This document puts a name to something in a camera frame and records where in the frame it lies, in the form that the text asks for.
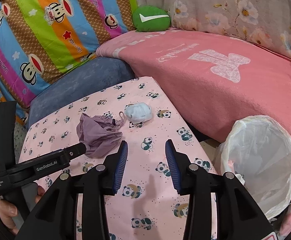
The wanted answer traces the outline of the person's left hand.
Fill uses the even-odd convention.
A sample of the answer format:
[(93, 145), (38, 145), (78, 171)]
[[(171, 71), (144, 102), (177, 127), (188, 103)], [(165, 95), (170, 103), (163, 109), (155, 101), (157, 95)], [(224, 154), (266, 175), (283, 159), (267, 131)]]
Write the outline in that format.
[(18, 234), (18, 228), (13, 218), (18, 215), (17, 207), (10, 202), (0, 199), (0, 221), (4, 229), (15, 236)]

